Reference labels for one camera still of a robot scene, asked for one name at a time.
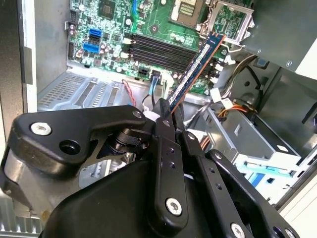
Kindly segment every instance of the motherboard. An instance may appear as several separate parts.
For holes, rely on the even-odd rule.
[[[231,3],[252,4],[251,0]],[[204,42],[200,30],[210,13],[210,2],[202,0],[71,0],[68,59],[136,80],[151,80],[155,73],[161,82],[177,82]],[[213,31],[235,35],[243,18],[224,8]],[[227,48],[219,47],[191,92],[209,93],[210,78],[218,74],[214,65],[227,53]]]

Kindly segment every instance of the blue sata port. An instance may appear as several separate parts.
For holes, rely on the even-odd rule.
[[[94,36],[94,37],[101,37],[103,36],[103,32],[99,29],[94,29],[94,28],[90,28],[89,29],[89,36]]]
[[[99,46],[96,45],[84,43],[83,48],[88,52],[99,53]]]

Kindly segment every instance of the screw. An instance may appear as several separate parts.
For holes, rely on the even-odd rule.
[[[147,142],[142,143],[141,147],[142,149],[146,149],[149,146]]]
[[[215,152],[214,155],[216,156],[217,159],[219,159],[219,160],[222,159],[221,155],[218,152]]]
[[[224,50],[221,51],[221,54],[224,55],[224,56],[225,56],[227,53],[228,53],[228,51],[227,51],[226,49],[224,49]]]
[[[164,125],[170,126],[169,122],[167,120],[163,120]]]
[[[137,118],[142,118],[142,115],[141,115],[141,113],[140,112],[138,112],[138,111],[133,111],[133,116],[135,116],[135,117],[137,117]]]
[[[244,232],[238,224],[232,223],[231,230],[237,238],[245,238]]]
[[[45,122],[36,122],[31,125],[31,131],[37,135],[49,135],[52,128]]]
[[[192,134],[192,133],[188,133],[188,137],[190,138],[190,139],[192,139],[192,140],[195,140],[195,136]]]
[[[180,214],[182,214],[182,206],[175,198],[168,198],[165,204],[171,214],[175,216],[180,216]]]
[[[288,234],[288,236],[289,236],[290,238],[296,238],[296,237],[294,236],[294,234],[293,234],[289,229],[285,229],[285,232]]]
[[[286,67],[289,67],[289,66],[291,66],[292,65],[292,61],[290,60],[290,61],[288,61],[287,63],[286,63]]]

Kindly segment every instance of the blue ram module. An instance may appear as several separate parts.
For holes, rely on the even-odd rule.
[[[185,72],[180,78],[179,85],[174,88],[168,98],[170,111],[172,113],[175,111],[176,107],[181,102],[181,99],[185,96],[190,87],[198,79],[199,75],[204,70],[214,53],[217,51],[224,38],[224,35],[220,35],[215,32],[209,33],[199,51],[189,63]]]
[[[84,43],[83,49],[88,52],[99,53],[99,46],[93,44]]]
[[[100,38],[101,36],[103,36],[103,32],[99,29],[90,28],[89,29],[89,36]]]

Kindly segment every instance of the red wire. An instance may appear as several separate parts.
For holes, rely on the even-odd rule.
[[[129,94],[129,96],[130,96],[132,105],[133,105],[134,107],[136,107],[136,106],[137,106],[137,102],[135,101],[135,98],[133,97],[132,90],[131,90],[131,88],[130,88],[128,82],[123,79],[123,80],[122,80],[122,83],[124,84],[125,90],[127,90],[128,94]]]

